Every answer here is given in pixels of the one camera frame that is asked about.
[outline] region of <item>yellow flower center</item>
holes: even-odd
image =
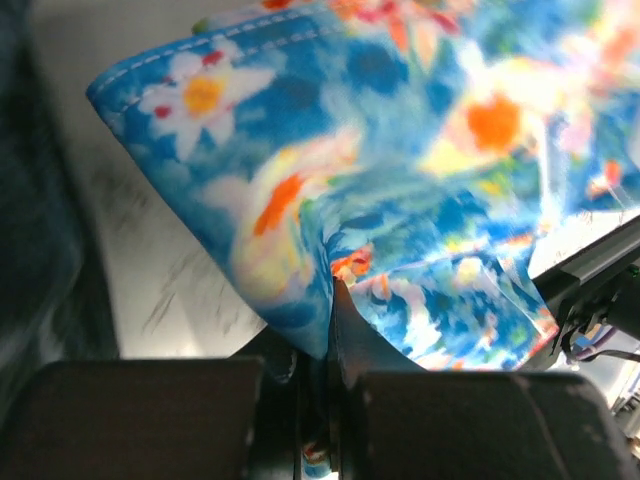
[[[210,77],[194,77],[183,93],[189,115],[199,117],[214,110],[220,103],[225,84]]]

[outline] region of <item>white stitching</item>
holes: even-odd
[[[352,4],[357,4],[357,3],[363,3],[365,0],[342,0],[340,3],[335,3],[333,5],[333,9],[334,10],[340,10],[341,8],[346,8]],[[276,23],[276,22],[282,22],[284,20],[293,20],[296,18],[299,18],[300,16],[308,16],[308,15],[313,15],[314,13],[322,13],[322,12],[326,12],[329,10],[329,5],[327,4],[318,4],[315,5],[313,8],[311,8],[310,6],[304,6],[304,7],[299,7],[296,10],[292,10],[291,12],[288,13],[287,18],[285,18],[283,15],[274,15],[271,17],[271,20],[269,19],[269,17],[267,18],[263,18],[261,20],[258,20],[257,26],[256,25],[251,25],[250,28],[246,28],[245,26],[245,30],[255,30],[255,29],[259,29],[261,27],[266,27],[268,25],[271,25],[272,23]],[[193,47],[196,46],[200,46],[200,45],[204,45],[205,43],[210,43],[210,42],[215,42],[216,40],[220,40],[220,39],[224,39],[224,38],[228,38],[228,37],[232,37],[235,35],[238,35],[239,33],[241,33],[241,30],[237,27],[232,27],[229,28],[225,33],[216,33],[211,37],[208,38],[201,38],[198,39],[192,43],[186,43],[184,45],[181,45],[180,47],[178,47],[177,49],[179,51],[186,51],[189,50]],[[145,58],[144,60],[142,60],[141,62],[143,64],[149,64],[151,62],[155,62],[156,60],[162,58],[162,57],[167,57],[170,55],[173,55],[175,53],[174,49],[168,49],[164,52],[162,52],[159,55],[153,55],[151,57]],[[137,68],[140,68],[142,65],[140,65],[141,62],[136,62],[133,65],[131,65],[128,69],[125,69],[125,73],[136,70]],[[116,78],[118,78],[116,75],[107,78],[103,83],[101,83],[98,87],[96,87],[96,90],[92,96],[92,100],[95,101],[95,99],[98,98],[98,95],[100,94],[100,92],[102,92],[102,90],[104,90],[109,84],[111,84]]]
[[[336,26],[333,29],[323,29],[322,32],[321,31],[309,30],[309,31],[305,32],[304,35],[296,33],[296,34],[293,34],[289,39],[280,38],[280,39],[276,40],[275,42],[267,42],[264,45],[262,45],[262,50],[269,50],[271,48],[274,48],[276,45],[278,45],[278,46],[286,45],[289,42],[299,42],[299,41],[302,41],[302,40],[305,40],[305,39],[306,40],[310,40],[310,39],[316,38],[316,37],[321,36],[321,35],[329,35],[331,33],[339,33],[339,32],[342,32],[342,31],[343,31],[342,28],[338,28],[338,26]],[[255,48],[255,47],[248,48],[246,50],[246,52],[239,52],[238,54],[236,54],[236,56],[234,58],[241,58],[241,57],[244,57],[244,56],[254,55],[254,54],[258,53],[260,50],[261,49],[258,49],[258,48]],[[208,68],[208,67],[207,66],[200,67],[200,68],[198,68],[198,69],[196,69],[196,70],[194,70],[192,72],[189,72],[186,75],[183,75],[183,76],[178,77],[178,78],[174,78],[173,81],[174,82],[181,82],[183,80],[187,80],[189,78],[194,77],[199,72],[204,71],[206,68]],[[118,72],[118,74],[120,74],[121,72],[127,73],[126,70],[121,70],[120,72]],[[144,97],[154,93],[156,90],[158,90],[159,88],[161,88],[163,86],[165,86],[165,84],[164,83],[160,83],[160,84],[154,85],[153,87],[149,87],[149,88],[145,89],[142,92],[142,94],[140,94],[139,96],[132,97],[131,100],[129,100],[129,102],[119,112],[116,112],[116,113],[118,113],[119,115],[124,114],[131,107],[133,107],[134,105],[140,103]]]

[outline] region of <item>garment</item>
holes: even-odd
[[[44,365],[118,357],[100,256],[29,51],[27,7],[0,6],[0,426]]]
[[[517,368],[557,331],[537,239],[640,202],[640,0],[273,1],[88,89],[273,328],[327,349],[332,277],[428,369]]]

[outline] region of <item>floral fabric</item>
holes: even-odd
[[[301,349],[335,276],[423,367],[513,369],[557,330],[536,240],[640,204],[639,26],[640,0],[265,0],[88,96]]]

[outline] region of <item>marble surface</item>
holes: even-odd
[[[114,62],[187,37],[200,17],[228,8],[223,0],[40,0],[35,5],[36,52],[75,180],[95,221],[127,358],[224,357],[264,326],[84,96],[94,77]],[[539,275],[638,214],[572,219],[540,243],[530,273]]]

